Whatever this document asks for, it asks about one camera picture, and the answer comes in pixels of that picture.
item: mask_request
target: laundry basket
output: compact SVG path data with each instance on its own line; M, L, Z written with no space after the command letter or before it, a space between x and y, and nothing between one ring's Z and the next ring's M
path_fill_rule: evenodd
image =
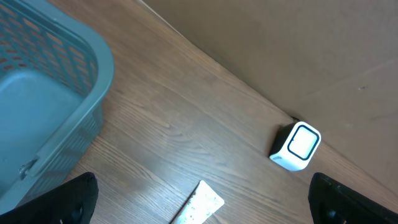
M89 27L44 0L0 1L0 213L60 185L98 135L114 74Z

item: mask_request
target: white object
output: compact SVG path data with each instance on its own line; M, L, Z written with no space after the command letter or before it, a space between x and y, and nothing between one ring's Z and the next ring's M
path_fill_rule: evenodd
M299 121L285 127L277 136L269 156L274 162L290 171L306 168L321 142L321 134L306 122Z
M223 205L224 200L201 180L172 224L202 224Z

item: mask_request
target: wooden surface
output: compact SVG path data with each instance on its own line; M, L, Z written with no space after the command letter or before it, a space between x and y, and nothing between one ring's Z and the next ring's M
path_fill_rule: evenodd
M398 194L397 1L144 2Z
M301 172L267 158L292 120L129 0L51 0L108 42L116 74L105 124L69 179L94 172L92 223L168 223L200 180L224 200L207 223L311 223L323 172L398 211L398 197L325 144Z

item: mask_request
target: white and black device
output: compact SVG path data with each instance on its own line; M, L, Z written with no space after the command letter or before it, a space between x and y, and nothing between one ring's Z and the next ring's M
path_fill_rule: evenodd
M269 158L290 171L306 168L321 142L321 134L306 122L292 123L278 131Z

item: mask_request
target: cardboard panel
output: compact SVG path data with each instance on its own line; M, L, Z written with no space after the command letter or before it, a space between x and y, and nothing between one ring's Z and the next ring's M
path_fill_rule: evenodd
M145 2L238 78L317 127L328 144L398 193L398 178L393 178L398 142L386 139L398 133L393 125L398 121L394 0Z

